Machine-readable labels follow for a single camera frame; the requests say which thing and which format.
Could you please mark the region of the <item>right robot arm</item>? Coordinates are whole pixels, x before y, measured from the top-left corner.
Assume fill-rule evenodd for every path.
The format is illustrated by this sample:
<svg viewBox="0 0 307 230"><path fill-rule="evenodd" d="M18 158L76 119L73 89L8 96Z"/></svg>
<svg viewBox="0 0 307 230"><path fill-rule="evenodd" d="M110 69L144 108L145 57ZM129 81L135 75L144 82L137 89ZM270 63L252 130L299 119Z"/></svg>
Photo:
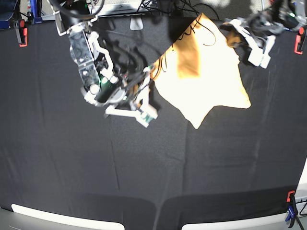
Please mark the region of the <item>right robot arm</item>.
<svg viewBox="0 0 307 230"><path fill-rule="evenodd" d="M108 46L92 29L99 7L88 0L50 0L60 36L67 35L70 56L78 66L85 101L105 108L105 116L133 117L144 127L158 117L149 103L151 66L133 51Z"/></svg>

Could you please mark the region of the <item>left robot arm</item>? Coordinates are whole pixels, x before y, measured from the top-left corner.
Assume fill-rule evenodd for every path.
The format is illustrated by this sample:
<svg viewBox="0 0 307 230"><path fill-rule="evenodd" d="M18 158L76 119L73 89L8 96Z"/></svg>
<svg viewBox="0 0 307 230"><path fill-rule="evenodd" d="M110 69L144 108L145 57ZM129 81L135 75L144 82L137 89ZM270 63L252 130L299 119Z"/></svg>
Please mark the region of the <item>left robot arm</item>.
<svg viewBox="0 0 307 230"><path fill-rule="evenodd" d="M307 24L304 0L271 0L270 6L246 18L225 19L222 26L229 29L227 45L236 48L268 50L267 45L284 30L298 31Z"/></svg>

